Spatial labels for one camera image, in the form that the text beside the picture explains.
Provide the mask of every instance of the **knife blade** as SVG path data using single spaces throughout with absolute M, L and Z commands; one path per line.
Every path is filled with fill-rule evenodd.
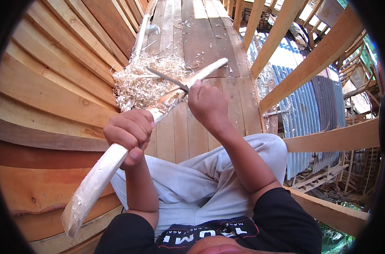
M 161 72 L 158 72 L 156 71 L 155 69 L 152 69 L 152 68 L 149 68 L 149 67 L 146 67 L 149 71 L 151 71 L 152 73 L 156 74 L 157 76 L 167 80 L 167 81 L 170 81 L 171 83 L 174 83 L 176 85 L 178 85 L 180 88 L 182 88 L 183 90 L 185 90 L 186 92 L 188 92 L 189 88 L 182 84 L 181 82 L 178 82 L 177 80 L 175 79 L 172 79 L 170 78 L 169 76 L 165 75 L 165 74 L 162 74 Z

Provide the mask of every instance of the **fingernail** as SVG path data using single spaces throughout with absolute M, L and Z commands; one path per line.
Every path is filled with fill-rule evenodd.
M 139 148 L 137 148 L 137 149 L 134 148 L 134 149 L 132 149 L 129 153 L 130 153 L 129 155 L 130 155 L 132 158 L 134 158 L 135 160 L 139 160 L 139 159 L 142 157 L 143 151 L 140 150 Z

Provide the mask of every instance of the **gray sweatpants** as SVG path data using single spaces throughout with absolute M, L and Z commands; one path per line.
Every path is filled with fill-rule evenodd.
M 245 140 L 282 184 L 287 165 L 287 147 L 282 139 L 273 134 L 254 134 Z M 215 219 L 253 216 L 250 194 L 239 182 L 222 146 L 179 164 L 151 156 L 146 156 L 146 161 L 159 196 L 155 239 L 172 224 L 196 226 Z M 128 209 L 125 172 L 119 169 L 111 184 Z

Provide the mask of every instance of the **black t-shirt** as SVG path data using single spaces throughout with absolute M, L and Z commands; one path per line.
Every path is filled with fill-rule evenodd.
M 246 216 L 208 221 L 198 226 L 173 224 L 154 242 L 154 230 L 141 216 L 124 213 L 106 228 L 94 254 L 186 253 L 206 236 L 224 235 L 241 246 L 263 251 L 321 253 L 321 229 L 283 188 L 263 194 Z

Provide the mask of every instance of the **forearm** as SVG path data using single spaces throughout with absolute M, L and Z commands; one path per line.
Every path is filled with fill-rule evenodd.
M 236 175 L 246 190 L 253 194 L 270 185 L 272 187 L 281 186 L 265 161 L 239 135 L 233 125 L 228 122 L 222 126 L 222 130 L 212 134 L 225 148 Z
M 159 198 L 144 155 L 135 166 L 121 169 L 125 170 L 129 209 L 147 213 L 158 212 Z

